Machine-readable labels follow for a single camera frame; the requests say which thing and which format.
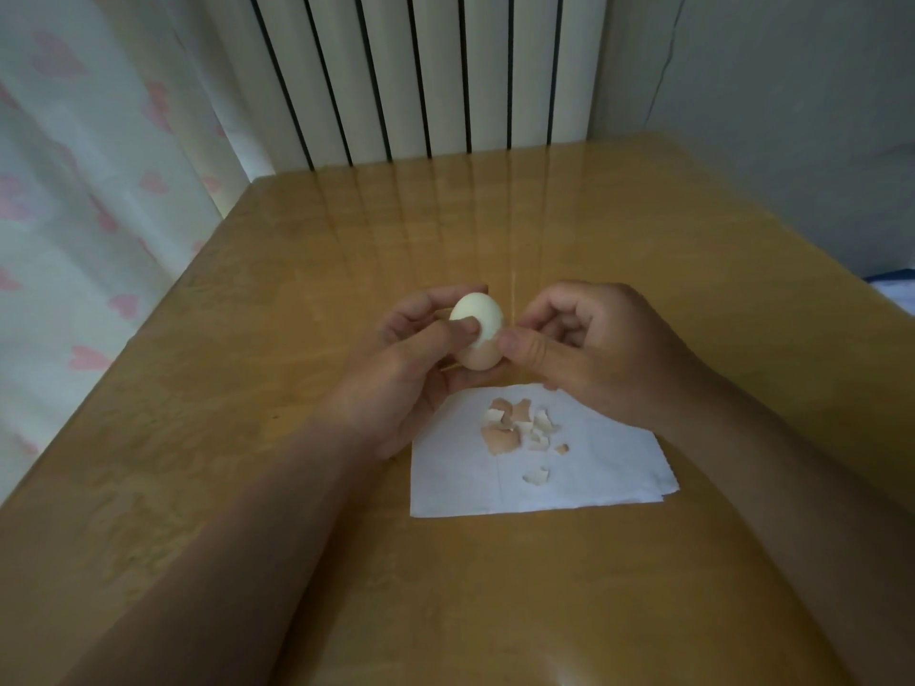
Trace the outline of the person's right hand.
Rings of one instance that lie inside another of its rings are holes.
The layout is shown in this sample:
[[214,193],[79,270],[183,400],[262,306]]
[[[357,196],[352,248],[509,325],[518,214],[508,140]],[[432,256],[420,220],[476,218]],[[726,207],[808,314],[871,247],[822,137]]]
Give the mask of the person's right hand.
[[566,369],[540,376],[545,383],[670,442],[711,380],[669,323],[622,283],[556,282],[507,328],[532,329],[566,345]]

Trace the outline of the person's left hand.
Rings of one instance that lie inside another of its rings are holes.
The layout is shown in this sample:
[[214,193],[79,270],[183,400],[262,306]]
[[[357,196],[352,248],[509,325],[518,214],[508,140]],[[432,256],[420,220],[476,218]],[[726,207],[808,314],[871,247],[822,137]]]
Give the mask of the person's left hand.
[[497,377],[501,366],[472,371],[449,356],[428,373],[405,373],[401,342],[436,320],[485,283],[423,289],[399,300],[352,351],[337,386],[315,409],[305,442],[323,459],[388,458],[429,423],[445,400]]

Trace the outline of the partly peeled boiled egg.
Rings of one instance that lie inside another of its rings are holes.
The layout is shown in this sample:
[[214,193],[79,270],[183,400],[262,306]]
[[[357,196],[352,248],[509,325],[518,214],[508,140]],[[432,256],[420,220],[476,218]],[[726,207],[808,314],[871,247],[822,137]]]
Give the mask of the partly peeled boiled egg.
[[497,301],[486,293],[469,293],[452,309],[449,321],[474,318],[479,325],[478,336],[468,347],[456,354],[458,364],[472,371],[485,371],[497,366],[502,354],[496,335],[504,326],[504,314]]

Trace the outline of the person's left forearm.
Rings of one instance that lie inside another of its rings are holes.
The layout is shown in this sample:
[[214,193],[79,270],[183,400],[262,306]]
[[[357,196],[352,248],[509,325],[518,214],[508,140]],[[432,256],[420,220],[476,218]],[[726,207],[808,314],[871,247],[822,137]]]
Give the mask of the person's left forearm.
[[404,444],[309,419],[60,686],[265,686],[354,485]]

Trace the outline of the person's right forearm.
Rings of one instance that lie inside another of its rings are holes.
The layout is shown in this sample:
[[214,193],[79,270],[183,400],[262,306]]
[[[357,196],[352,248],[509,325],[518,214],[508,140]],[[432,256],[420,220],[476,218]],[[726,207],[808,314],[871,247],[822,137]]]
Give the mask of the person's right forearm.
[[915,516],[726,380],[665,380],[651,400],[857,682],[915,686]]

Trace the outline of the pile of eggshell pieces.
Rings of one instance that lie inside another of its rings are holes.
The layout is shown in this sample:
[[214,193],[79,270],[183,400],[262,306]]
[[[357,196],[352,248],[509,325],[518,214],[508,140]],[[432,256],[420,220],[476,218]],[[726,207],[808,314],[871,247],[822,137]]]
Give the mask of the pile of eggshell pieces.
[[523,447],[532,452],[552,451],[564,456],[570,452],[570,445],[552,441],[558,431],[559,426],[551,421],[546,410],[532,410],[531,400],[511,403],[497,397],[482,417],[479,434],[492,456],[513,453]]

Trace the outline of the white paper napkin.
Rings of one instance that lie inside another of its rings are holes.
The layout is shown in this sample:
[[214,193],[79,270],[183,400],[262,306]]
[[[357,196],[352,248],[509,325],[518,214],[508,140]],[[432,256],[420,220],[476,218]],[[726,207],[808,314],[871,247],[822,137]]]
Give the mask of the white paper napkin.
[[[564,456],[523,447],[492,456],[479,429],[497,397],[532,402],[559,426]],[[656,437],[536,383],[461,391],[413,443],[410,515],[454,518],[662,502],[679,489]]]

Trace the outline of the white ribbed radiator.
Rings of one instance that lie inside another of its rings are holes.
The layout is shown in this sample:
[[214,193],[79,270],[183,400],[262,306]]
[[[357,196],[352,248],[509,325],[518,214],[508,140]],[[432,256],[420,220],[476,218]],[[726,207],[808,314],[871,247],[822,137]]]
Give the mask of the white ribbed radiator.
[[584,141],[608,1],[204,7],[274,173]]

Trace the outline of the white curtain with pink hearts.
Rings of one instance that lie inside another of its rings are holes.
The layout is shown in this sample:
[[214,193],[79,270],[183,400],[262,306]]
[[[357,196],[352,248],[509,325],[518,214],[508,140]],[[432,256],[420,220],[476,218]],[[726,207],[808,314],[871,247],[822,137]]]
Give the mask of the white curtain with pink hearts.
[[0,505],[256,178],[250,0],[0,0]]

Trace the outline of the blue and white cloth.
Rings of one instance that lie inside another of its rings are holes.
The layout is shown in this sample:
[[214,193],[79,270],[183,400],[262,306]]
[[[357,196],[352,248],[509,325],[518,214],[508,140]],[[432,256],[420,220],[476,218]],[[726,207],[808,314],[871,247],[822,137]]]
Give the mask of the blue and white cloth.
[[915,317],[915,268],[866,276],[864,281],[907,314]]

